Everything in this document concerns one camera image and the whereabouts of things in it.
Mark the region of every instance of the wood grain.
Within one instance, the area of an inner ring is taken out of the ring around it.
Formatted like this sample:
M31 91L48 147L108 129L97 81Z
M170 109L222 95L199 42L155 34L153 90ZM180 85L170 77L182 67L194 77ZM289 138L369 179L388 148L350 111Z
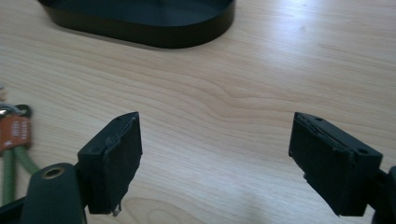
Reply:
M396 164L396 2L237 1L231 29L155 49L54 25L37 1L0 2L0 83L35 111L41 166L139 111L144 155L118 217L90 223L370 223L337 217L288 156L295 111ZM18 196L29 176L19 170Z

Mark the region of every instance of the wooden table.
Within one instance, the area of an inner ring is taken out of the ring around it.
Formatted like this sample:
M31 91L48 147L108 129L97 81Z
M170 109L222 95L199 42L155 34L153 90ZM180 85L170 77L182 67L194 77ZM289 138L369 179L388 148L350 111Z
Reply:
M113 118L140 112L123 210L90 223L370 223L372 208L337 217L305 182L288 156L295 111L383 153L384 171L396 164L392 0L238 0L230 30L189 49L67 30L35 0L2 0L0 83L35 111L40 167L76 163ZM20 169L18 197L28 181Z

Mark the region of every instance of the black oval tray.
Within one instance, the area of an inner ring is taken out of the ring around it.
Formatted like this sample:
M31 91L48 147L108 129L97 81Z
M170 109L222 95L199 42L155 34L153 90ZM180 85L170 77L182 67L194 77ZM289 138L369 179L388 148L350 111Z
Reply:
M158 48L204 44L232 24L235 0L38 0L56 24Z

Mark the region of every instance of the mounting hole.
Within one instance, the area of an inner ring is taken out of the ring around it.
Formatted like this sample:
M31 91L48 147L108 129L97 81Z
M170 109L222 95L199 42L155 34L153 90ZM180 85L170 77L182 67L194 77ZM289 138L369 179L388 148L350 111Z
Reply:
M368 154L369 152L366 149L358 148L359 153L361 154Z
M48 171L46 171L42 175L42 177L43 177L43 179L53 179L53 178L60 176L63 173L64 173L63 167L53 167L53 168L49 169Z

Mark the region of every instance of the screw hole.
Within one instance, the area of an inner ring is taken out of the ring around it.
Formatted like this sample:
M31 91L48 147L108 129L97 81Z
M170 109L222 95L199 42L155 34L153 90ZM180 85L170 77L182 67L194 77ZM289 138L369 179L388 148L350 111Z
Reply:
M64 168L63 167L54 167L52 169L49 169L48 171L46 171L42 177L44 179L53 179L55 177L60 176L61 174L64 173Z
M361 154L368 154L369 152L366 149L358 148L359 153Z

